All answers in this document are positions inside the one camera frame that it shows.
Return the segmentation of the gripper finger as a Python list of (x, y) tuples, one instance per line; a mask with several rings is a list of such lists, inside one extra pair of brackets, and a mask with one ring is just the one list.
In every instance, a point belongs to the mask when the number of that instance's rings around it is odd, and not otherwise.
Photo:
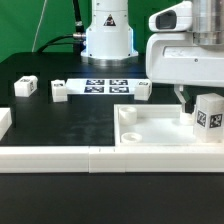
[(192, 114), (194, 112), (194, 103), (183, 85), (174, 85), (174, 92), (181, 103), (183, 113)]

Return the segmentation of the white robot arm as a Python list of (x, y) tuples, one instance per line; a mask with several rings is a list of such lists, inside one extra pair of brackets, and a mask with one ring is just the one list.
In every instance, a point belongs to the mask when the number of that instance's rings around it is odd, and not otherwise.
[[(224, 87), (224, 0), (183, 0), (150, 16), (153, 35), (146, 47), (146, 75), (135, 88), (147, 100), (154, 83)], [(119, 65), (138, 56), (128, 24), (128, 0), (92, 0), (92, 23), (86, 30), (84, 61)]]

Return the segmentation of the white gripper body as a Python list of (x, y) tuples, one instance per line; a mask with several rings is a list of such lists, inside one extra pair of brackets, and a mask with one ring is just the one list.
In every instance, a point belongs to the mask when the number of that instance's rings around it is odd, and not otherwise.
[(224, 87), (224, 0), (183, 0), (151, 15), (149, 29), (150, 81)]

